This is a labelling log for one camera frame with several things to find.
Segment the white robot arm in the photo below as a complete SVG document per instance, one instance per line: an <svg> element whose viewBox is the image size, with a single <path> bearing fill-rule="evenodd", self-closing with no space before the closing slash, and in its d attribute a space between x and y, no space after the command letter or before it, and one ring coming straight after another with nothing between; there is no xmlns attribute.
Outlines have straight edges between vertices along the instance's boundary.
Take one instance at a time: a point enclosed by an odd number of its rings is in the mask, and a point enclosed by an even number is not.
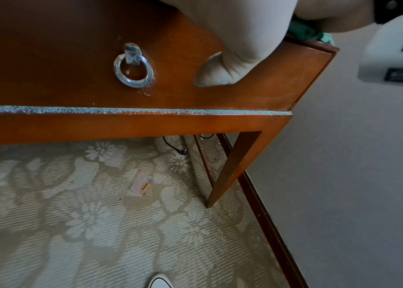
<svg viewBox="0 0 403 288"><path fill-rule="evenodd" d="M403 15L382 25L371 39L358 78L364 82L403 85Z"/></svg>

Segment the green cloth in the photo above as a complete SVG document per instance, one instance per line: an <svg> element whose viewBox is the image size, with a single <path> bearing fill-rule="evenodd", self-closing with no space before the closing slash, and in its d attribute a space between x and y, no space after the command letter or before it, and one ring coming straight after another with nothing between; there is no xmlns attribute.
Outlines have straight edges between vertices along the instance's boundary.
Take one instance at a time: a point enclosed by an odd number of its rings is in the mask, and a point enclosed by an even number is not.
<svg viewBox="0 0 403 288"><path fill-rule="evenodd" d="M292 20L288 32L294 35L297 39L302 41L318 40L324 43L334 45L334 39L331 34L320 32L307 24L300 21Z"/></svg>

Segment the metal ring pull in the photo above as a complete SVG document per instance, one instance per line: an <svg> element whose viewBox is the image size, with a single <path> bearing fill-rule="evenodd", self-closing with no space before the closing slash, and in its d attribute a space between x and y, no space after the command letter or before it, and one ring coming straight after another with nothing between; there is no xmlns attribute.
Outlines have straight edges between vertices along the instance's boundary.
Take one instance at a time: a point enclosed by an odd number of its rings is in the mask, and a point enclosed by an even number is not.
<svg viewBox="0 0 403 288"><path fill-rule="evenodd" d="M133 88L143 88L148 86L154 80L154 71L152 70L151 65L148 60L143 56L141 49L138 45L133 43L127 43L124 47L125 53L117 56L114 61L114 72L116 73L117 78L127 86ZM146 67L146 71L148 72L146 77L141 80L132 80L127 78L121 70L121 63L125 59L125 62L130 65L140 65L143 62Z"/></svg>

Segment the black cable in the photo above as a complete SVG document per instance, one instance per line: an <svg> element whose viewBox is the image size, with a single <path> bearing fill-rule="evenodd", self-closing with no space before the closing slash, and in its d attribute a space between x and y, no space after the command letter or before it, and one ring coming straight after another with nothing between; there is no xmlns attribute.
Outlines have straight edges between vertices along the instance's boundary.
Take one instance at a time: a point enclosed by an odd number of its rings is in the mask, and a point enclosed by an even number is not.
<svg viewBox="0 0 403 288"><path fill-rule="evenodd" d="M209 136L209 137L204 137L204 136L201 136L201 135L200 135L200 138L201 138L201 139L211 139L213 136L214 136L214 134L211 134L211 136Z"/></svg>
<svg viewBox="0 0 403 288"><path fill-rule="evenodd" d="M163 136L163 141L165 141L165 143L166 143L168 146L170 146L171 148L173 148L177 153L179 153L179 154L181 154L181 155L187 155L187 149L181 150L181 149L178 149L178 148L174 147L173 145L169 144L169 143L166 141L165 136Z"/></svg>

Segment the white shoe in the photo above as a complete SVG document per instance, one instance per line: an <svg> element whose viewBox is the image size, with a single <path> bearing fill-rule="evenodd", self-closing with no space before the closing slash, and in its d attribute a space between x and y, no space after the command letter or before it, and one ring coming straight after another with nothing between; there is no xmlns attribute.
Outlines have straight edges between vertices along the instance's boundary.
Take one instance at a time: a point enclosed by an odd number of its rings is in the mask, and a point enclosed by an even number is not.
<svg viewBox="0 0 403 288"><path fill-rule="evenodd" d="M150 280L148 288L173 288L173 284L165 275L157 274Z"/></svg>

